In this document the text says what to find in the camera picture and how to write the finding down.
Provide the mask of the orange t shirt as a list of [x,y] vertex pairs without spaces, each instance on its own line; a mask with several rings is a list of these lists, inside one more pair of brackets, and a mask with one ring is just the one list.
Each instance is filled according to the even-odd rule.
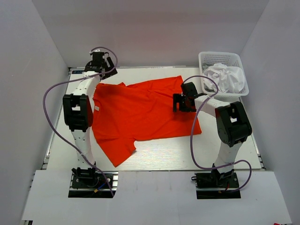
[[[181,92],[181,76],[131,85],[99,83],[93,95],[92,131],[114,167],[135,151],[135,141],[189,136],[194,112],[173,112],[173,94]],[[201,134],[196,120],[194,134]]]

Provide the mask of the white t shirt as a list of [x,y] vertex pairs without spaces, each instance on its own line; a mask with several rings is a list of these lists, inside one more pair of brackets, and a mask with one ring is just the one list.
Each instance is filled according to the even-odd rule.
[[202,75],[212,79],[218,86],[219,93],[240,93],[245,88],[246,79],[240,67],[222,63],[214,65],[203,63]]

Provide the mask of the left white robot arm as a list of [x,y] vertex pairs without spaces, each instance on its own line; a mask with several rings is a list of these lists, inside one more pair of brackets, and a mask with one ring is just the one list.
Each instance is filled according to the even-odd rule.
[[95,48],[90,51],[90,56],[91,61],[85,66],[83,80],[72,93],[63,96],[64,121],[74,138],[80,167],[96,164],[90,143],[93,123],[90,98],[102,80],[117,74],[108,50]]

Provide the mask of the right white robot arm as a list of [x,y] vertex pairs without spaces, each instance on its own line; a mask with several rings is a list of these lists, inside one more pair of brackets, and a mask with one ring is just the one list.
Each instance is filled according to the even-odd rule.
[[[212,183],[217,187],[224,186],[234,172],[237,153],[242,144],[252,134],[252,127],[241,102],[228,103],[214,98],[214,95],[197,93],[192,82],[181,84],[181,94],[173,94],[173,111],[195,112],[190,135],[190,151],[194,164],[202,170],[216,171],[212,174]],[[216,118],[217,134],[221,145],[216,161],[212,167],[197,164],[193,151],[193,133],[199,112],[203,110]]]

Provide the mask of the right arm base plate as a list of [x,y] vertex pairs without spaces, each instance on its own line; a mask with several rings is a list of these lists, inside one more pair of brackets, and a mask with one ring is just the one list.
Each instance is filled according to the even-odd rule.
[[240,187],[235,172],[225,178],[221,178],[217,170],[195,173],[191,181],[195,183],[198,200],[241,198],[240,191],[235,191]]

